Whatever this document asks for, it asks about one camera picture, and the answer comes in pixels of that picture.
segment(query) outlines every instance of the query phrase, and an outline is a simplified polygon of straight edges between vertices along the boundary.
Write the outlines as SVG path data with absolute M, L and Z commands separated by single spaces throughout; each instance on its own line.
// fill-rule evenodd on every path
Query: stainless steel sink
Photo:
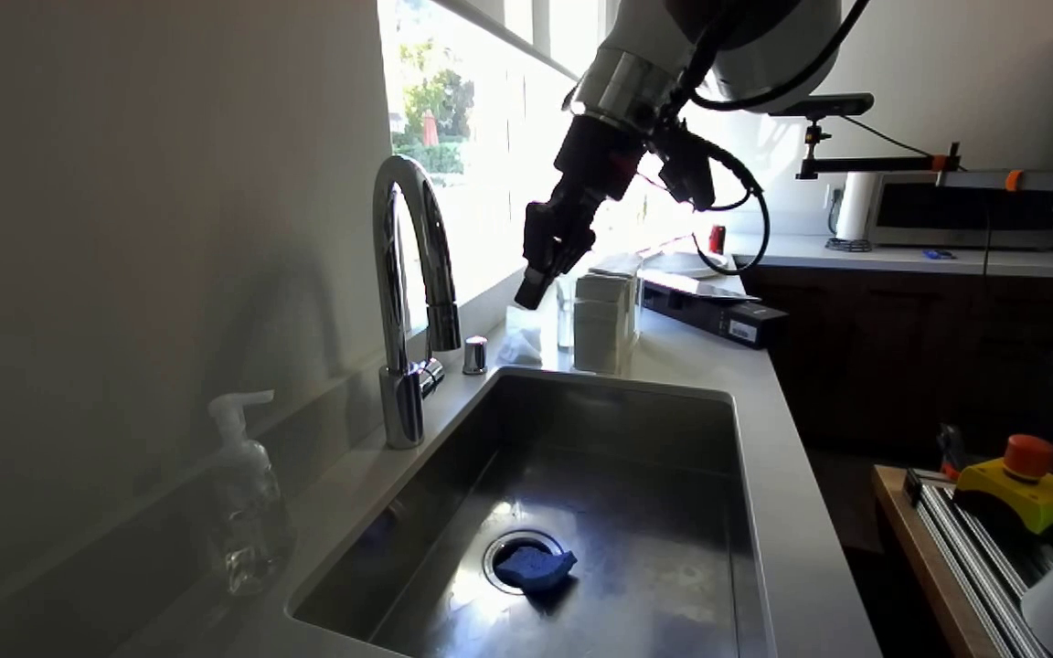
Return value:
M 577 567 L 524 595 L 509 542 Z M 731 399 L 499 373 L 297 618 L 401 654 L 764 654 Z

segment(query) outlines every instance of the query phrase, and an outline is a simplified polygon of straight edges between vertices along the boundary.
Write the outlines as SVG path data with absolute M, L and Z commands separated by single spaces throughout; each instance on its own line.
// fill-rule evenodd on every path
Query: cable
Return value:
M 707 72 L 712 71 L 712 60 L 716 60 L 720 43 L 722 43 L 722 29 L 720 29 L 722 17 L 699 35 L 686 66 L 681 71 L 675 85 L 668 88 L 665 101 L 657 106 L 657 122 L 655 126 L 675 126 L 681 106 L 686 100 L 693 100 L 693 93 L 703 88 Z
M 885 141 L 893 141 L 893 146 L 900 146 L 900 150 L 909 150 L 909 155 L 932 156 L 930 150 L 916 150 L 916 146 L 909 146 L 909 141 L 900 141 L 900 140 L 893 140 L 893 137 L 882 133 L 882 127 L 870 127 L 870 126 L 853 122 L 853 116 L 844 116 L 844 112 L 839 112 L 839 122 L 847 122 L 847 126 L 855 126 L 859 133 L 870 133 L 870 137 L 877 137 L 877 140 L 885 140 Z
M 847 39 L 853 27 L 859 21 L 859 14 L 868 11 L 870 0 L 855 0 L 847 17 L 835 29 L 835 35 L 822 43 L 822 50 L 805 66 L 796 71 L 793 77 L 787 77 L 783 85 L 759 93 L 759 95 L 744 95 L 744 100 L 707 100 L 699 93 L 692 93 L 692 101 L 707 106 L 707 110 L 716 110 L 716 112 L 726 112 L 726 110 L 749 110 L 749 106 L 759 106 L 759 101 L 772 101 L 780 95 L 788 95 L 793 88 L 800 88 L 805 79 L 810 79 L 827 60 L 836 55 L 836 48 Z
M 759 245 L 757 245 L 757 254 L 753 254 L 753 261 L 749 261 L 744 267 L 733 267 L 733 272 L 716 267 L 716 262 L 707 255 L 699 235 L 686 235 L 686 237 L 693 241 L 699 261 L 703 261 L 712 273 L 722 273 L 722 278 L 726 278 L 726 273 L 749 273 L 749 272 L 757 272 L 759 261 L 768 255 L 768 245 L 772 245 L 772 210 L 768 210 L 768 202 L 764 202 L 759 195 L 753 195 L 753 198 L 757 198 L 757 210 L 759 210 Z
M 737 202 L 731 202 L 731 206 L 708 206 L 707 211 L 733 211 L 733 210 L 742 210 L 742 206 L 749 206 L 749 190 L 737 198 Z
M 768 210 L 768 198 L 764 198 L 757 176 L 744 168 L 744 161 L 737 161 L 733 155 L 726 155 L 726 150 L 716 146 L 716 141 L 707 141 L 707 140 L 699 140 L 699 141 L 703 141 L 703 150 L 707 150 L 712 161 L 720 161 L 720 166 L 744 187 L 744 198 L 753 198 L 757 210 L 759 210 L 759 245 L 757 245 L 757 255 L 753 255 L 744 267 L 737 267 L 737 273 L 757 272 L 759 261 L 768 255 L 768 245 L 772 245 L 772 210 Z

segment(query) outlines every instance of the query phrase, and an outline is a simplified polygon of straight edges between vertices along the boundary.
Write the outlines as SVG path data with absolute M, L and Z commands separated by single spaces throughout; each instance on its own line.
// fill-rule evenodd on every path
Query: faucet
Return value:
M 409 357 L 409 299 L 401 241 L 395 229 L 395 187 L 401 190 L 420 254 L 420 283 L 428 308 L 423 357 Z M 389 447 L 412 447 L 423 440 L 420 399 L 441 385 L 447 369 L 432 351 L 460 349 L 456 304 L 453 304 L 453 262 L 441 210 L 409 156 L 389 156 L 373 187 L 373 237 L 376 237 L 376 278 L 380 278 L 380 323 L 384 323 L 384 369 L 380 402 L 389 423 Z

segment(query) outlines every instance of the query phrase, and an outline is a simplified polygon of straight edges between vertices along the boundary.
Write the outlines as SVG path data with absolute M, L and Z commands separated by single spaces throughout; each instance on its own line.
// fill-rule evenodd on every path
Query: countertop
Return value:
M 731 235 L 726 254 L 749 261 L 759 235 Z M 827 247 L 827 235 L 772 235 L 764 267 L 810 272 L 887 272 L 887 273 L 989 273 L 989 278 L 1053 278 L 1053 254 L 980 254 L 952 247 L 952 261 L 930 261 L 925 247 Z
M 418 449 L 351 449 L 301 501 L 301 529 L 290 567 L 274 585 L 246 604 L 212 604 L 208 594 L 181 595 L 122 654 L 235 654 L 235 658 L 307 658 L 351 654 L 380 658 L 384 646 L 304 626 L 291 600 L 317 583 L 340 547 L 389 506 L 389 497 L 441 447 L 453 423 L 498 379 L 498 364 L 574 369 L 570 351 L 541 349 L 541 329 L 527 316 L 509 316 L 488 336 L 493 369 L 460 378 L 447 355 L 447 385 L 423 402 L 428 440 Z M 599 378 L 726 391 L 737 422 L 737 456 L 753 545 L 764 576 L 768 654 L 877 654 L 863 600 L 827 517 L 815 472 L 787 411 L 780 378 L 764 351 L 722 345 L 671 319 L 640 312 L 640 336 L 623 364 Z

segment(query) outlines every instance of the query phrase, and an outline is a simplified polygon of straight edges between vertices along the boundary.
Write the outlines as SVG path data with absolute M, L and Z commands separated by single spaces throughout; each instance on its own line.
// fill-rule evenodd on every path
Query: sponge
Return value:
M 577 562 L 574 553 L 552 556 L 541 545 L 519 545 L 504 559 L 493 562 L 493 575 L 504 585 L 524 589 L 527 595 L 532 595 L 532 594 L 547 594 L 559 583 L 565 583 L 574 562 Z
M 961 467 L 959 492 L 997 497 L 1036 536 L 1053 525 L 1053 474 L 1015 479 L 1004 459 Z

